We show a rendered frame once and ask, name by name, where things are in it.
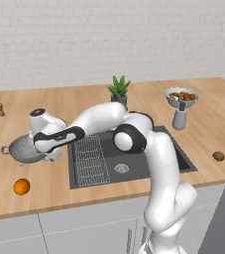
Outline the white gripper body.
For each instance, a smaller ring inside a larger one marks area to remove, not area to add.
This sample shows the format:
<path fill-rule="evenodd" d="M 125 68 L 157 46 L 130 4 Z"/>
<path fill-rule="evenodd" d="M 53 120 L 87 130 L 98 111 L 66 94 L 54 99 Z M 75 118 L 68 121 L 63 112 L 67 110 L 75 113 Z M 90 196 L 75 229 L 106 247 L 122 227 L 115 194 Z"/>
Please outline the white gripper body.
<path fill-rule="evenodd" d="M 60 158 L 60 148 L 55 148 L 52 152 L 46 153 L 46 157 L 51 161 L 56 161 Z"/>

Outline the grey metal colander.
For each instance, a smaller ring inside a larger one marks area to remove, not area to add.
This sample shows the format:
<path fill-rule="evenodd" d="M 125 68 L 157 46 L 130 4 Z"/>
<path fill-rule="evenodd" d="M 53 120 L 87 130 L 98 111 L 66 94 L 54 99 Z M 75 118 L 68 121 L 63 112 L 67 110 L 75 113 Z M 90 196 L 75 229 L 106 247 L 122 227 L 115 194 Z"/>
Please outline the grey metal colander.
<path fill-rule="evenodd" d="M 15 139 L 9 146 L 2 146 L 0 152 L 3 155 L 10 155 L 21 165 L 33 164 L 39 161 L 47 162 L 45 154 L 40 153 L 28 134 Z"/>

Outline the round metal sink drain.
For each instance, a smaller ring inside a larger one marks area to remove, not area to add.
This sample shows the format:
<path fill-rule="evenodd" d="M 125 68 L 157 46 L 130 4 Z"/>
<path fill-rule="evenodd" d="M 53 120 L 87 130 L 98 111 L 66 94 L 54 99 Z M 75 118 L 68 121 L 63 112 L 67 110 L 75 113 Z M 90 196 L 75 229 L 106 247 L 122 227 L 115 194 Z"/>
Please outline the round metal sink drain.
<path fill-rule="evenodd" d="M 114 170 L 119 174 L 126 174 L 129 172 L 130 168 L 127 164 L 119 163 L 114 167 Z"/>

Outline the dark grey sink basin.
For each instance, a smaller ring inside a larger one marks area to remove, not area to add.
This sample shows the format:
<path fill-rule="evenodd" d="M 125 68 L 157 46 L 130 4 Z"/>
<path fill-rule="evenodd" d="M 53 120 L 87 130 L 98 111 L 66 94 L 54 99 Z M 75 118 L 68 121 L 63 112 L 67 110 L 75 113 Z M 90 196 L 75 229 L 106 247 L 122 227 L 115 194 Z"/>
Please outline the dark grey sink basin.
<path fill-rule="evenodd" d="M 127 154 L 119 151 L 112 142 L 113 131 L 106 131 L 96 134 L 101 143 L 103 155 L 105 158 L 108 174 L 110 177 L 109 184 L 122 183 L 127 181 L 147 179 L 150 176 L 147 159 L 144 153 L 142 154 Z M 70 188 L 80 189 L 77 182 L 74 144 L 67 145 L 68 151 L 68 172 Z M 127 164 L 130 168 L 126 174 L 119 174 L 114 170 L 114 167 L 119 164 Z"/>

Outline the grey sink faucet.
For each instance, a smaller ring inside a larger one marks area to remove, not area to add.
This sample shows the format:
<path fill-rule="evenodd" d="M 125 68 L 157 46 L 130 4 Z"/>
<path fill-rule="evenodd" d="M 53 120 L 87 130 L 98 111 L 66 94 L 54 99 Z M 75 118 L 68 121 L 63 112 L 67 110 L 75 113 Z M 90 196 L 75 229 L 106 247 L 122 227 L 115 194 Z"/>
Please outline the grey sink faucet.
<path fill-rule="evenodd" d="M 111 101 L 114 101 L 114 102 L 117 101 L 117 102 L 119 102 L 119 103 L 121 103 L 121 104 L 126 105 L 125 100 L 120 96 L 119 93 L 114 93 L 114 94 L 112 95 Z"/>

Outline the brown kiwi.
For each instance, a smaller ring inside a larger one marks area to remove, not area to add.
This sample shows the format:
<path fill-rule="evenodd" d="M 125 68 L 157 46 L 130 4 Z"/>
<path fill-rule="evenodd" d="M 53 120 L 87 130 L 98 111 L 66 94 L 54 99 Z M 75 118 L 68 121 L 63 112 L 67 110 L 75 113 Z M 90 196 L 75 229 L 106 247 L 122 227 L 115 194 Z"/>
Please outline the brown kiwi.
<path fill-rule="evenodd" d="M 212 157 L 213 157 L 216 161 L 218 161 L 218 162 L 222 162 L 222 161 L 225 160 L 225 155 L 224 155 L 222 152 L 220 152 L 220 151 L 214 152 L 214 153 L 212 154 Z"/>

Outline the orange fruit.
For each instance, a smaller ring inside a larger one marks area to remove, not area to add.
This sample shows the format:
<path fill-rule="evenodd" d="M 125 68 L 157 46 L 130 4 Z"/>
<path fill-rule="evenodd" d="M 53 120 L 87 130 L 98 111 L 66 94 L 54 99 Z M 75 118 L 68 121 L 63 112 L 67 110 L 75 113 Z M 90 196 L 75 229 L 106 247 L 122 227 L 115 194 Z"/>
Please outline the orange fruit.
<path fill-rule="evenodd" d="M 29 192 L 31 184 L 27 179 L 18 179 L 14 183 L 13 190 L 17 195 L 24 195 Z"/>

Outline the white cupboard door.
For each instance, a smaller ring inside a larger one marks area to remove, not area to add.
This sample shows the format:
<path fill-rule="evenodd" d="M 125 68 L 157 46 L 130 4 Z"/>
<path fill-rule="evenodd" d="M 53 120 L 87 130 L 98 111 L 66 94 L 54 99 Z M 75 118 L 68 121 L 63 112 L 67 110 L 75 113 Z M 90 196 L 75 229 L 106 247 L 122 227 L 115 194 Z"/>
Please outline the white cupboard door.
<path fill-rule="evenodd" d="M 0 254 L 47 254 L 36 215 L 0 219 Z"/>
<path fill-rule="evenodd" d="M 197 200 L 179 233 L 178 243 L 186 254 L 198 254 L 225 184 L 198 188 Z"/>
<path fill-rule="evenodd" d="M 146 196 L 45 212 L 39 215 L 49 254 L 130 254 L 142 244 Z"/>

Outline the green potted plant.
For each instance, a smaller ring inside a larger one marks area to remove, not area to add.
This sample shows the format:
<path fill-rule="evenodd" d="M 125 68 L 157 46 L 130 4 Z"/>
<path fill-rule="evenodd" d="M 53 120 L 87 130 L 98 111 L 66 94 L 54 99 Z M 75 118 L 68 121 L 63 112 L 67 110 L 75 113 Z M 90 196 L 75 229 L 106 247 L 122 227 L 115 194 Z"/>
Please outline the green potted plant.
<path fill-rule="evenodd" d="M 131 81 L 126 82 L 125 81 L 125 76 L 122 76 L 120 79 L 117 79 L 116 76 L 113 76 L 113 83 L 111 85 L 108 85 L 107 88 L 111 92 L 111 99 L 112 95 L 114 93 L 119 93 L 120 96 L 125 100 L 126 105 L 125 108 L 128 108 L 127 106 L 127 91 L 128 91 L 128 86 L 131 83 Z"/>

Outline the grey pepper mill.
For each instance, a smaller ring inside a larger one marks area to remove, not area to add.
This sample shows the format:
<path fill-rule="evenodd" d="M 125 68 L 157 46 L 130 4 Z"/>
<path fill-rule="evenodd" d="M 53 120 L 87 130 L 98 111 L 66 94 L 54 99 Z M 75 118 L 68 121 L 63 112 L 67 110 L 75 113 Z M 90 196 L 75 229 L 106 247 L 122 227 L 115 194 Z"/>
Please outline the grey pepper mill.
<path fill-rule="evenodd" d="M 182 101 L 179 108 L 175 110 L 175 114 L 172 120 L 172 127 L 175 130 L 182 130 L 186 124 L 187 110 L 185 108 L 185 102 Z"/>

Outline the pale bowl of fruit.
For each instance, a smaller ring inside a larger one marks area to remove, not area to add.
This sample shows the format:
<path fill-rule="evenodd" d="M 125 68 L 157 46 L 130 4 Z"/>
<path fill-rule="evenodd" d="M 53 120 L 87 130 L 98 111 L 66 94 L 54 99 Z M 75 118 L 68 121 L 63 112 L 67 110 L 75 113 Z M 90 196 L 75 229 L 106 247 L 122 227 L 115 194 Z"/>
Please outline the pale bowl of fruit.
<path fill-rule="evenodd" d="M 169 105 L 173 106 L 174 108 L 179 108 L 182 102 L 185 103 L 186 108 L 189 108 L 199 98 L 199 95 L 196 91 L 185 87 L 168 88 L 165 91 L 165 96 Z"/>

